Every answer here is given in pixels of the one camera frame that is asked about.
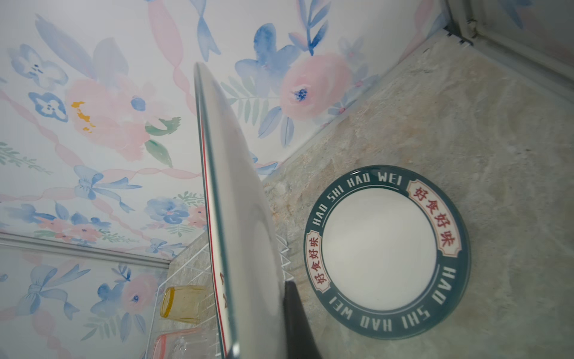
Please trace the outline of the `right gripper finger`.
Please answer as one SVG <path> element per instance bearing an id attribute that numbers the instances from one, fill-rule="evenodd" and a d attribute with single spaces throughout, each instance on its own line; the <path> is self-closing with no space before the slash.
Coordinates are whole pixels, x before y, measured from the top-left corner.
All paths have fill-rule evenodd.
<path id="1" fill-rule="evenodd" d="M 288 358 L 322 359 L 294 281 L 285 282 L 283 312 Z"/>

